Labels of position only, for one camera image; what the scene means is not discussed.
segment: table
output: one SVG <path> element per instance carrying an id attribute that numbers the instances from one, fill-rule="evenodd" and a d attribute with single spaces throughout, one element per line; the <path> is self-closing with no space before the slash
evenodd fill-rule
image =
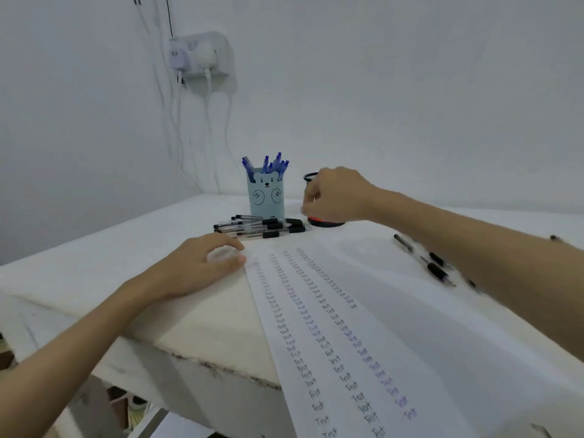
<path id="1" fill-rule="evenodd" d="M 581 215 L 453 210 L 534 235 L 557 234 L 584 247 Z M 246 211 L 246 197 L 200 195 L 2 266 L 0 332 L 23 360 L 186 238 L 208 233 L 217 221 Z M 299 213 L 300 202 L 287 200 L 286 215 Z M 393 233 L 370 222 L 355 222 L 295 236 L 354 242 L 360 260 L 374 263 L 378 248 L 399 251 L 390 242 Z M 399 270 L 431 280 L 417 263 L 400 265 Z M 460 298 L 565 375 L 582 377 L 580 361 L 507 309 L 470 290 Z M 243 271 L 200 293 L 151 308 L 116 340 L 93 375 L 233 438 L 294 436 Z M 65 432 L 75 429 L 73 418 L 77 429 L 68 433 L 90 436 L 95 421 L 89 420 L 84 400 L 88 392 L 98 390 L 99 383 L 92 379 L 80 390 L 57 423 L 61 436 L 67 438 Z"/>

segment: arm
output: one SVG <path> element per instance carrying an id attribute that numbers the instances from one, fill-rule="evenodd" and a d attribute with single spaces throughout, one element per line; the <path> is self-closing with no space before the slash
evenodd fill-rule
<path id="1" fill-rule="evenodd" d="M 410 235 L 584 361 L 584 252 L 379 189 L 355 170 L 323 169 L 303 213 L 371 220 Z"/>
<path id="2" fill-rule="evenodd" d="M 207 254 L 225 245 L 244 249 L 236 239 L 221 234 L 185 241 L 19 364 L 0 384 L 0 438 L 41 437 L 144 309 L 201 290 L 243 266 L 244 256 L 207 263 Z"/>

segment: light blue cup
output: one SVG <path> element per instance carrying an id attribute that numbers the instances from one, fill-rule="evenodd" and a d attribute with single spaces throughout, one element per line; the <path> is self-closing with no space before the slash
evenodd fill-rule
<path id="1" fill-rule="evenodd" d="M 262 173 L 253 169 L 255 183 L 248 181 L 249 212 L 262 218 L 284 218 L 284 178 L 278 181 L 278 173 Z"/>

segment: electrical outlet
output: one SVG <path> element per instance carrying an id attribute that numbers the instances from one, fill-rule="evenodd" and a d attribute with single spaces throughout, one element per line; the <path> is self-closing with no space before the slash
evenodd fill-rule
<path id="1" fill-rule="evenodd" d="M 229 75 L 229 46 L 227 38 L 220 32 L 205 32 L 170 39 L 169 64 L 183 78 L 205 78 L 205 70 L 194 58 L 194 50 L 203 42 L 211 44 L 217 55 L 217 64 L 211 68 L 211 76 Z"/>

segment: wall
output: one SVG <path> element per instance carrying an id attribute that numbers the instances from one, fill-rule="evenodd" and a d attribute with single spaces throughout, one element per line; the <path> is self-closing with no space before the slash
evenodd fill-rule
<path id="1" fill-rule="evenodd" d="M 0 264 L 194 193 L 151 47 L 132 0 L 0 0 Z"/>
<path id="2" fill-rule="evenodd" d="M 353 166 L 452 206 L 584 211 L 584 0 L 171 0 L 175 32 L 222 31 L 236 160 L 282 150 L 304 173 Z M 201 94 L 184 135 L 204 141 Z M 203 188 L 244 193 L 215 86 Z"/>

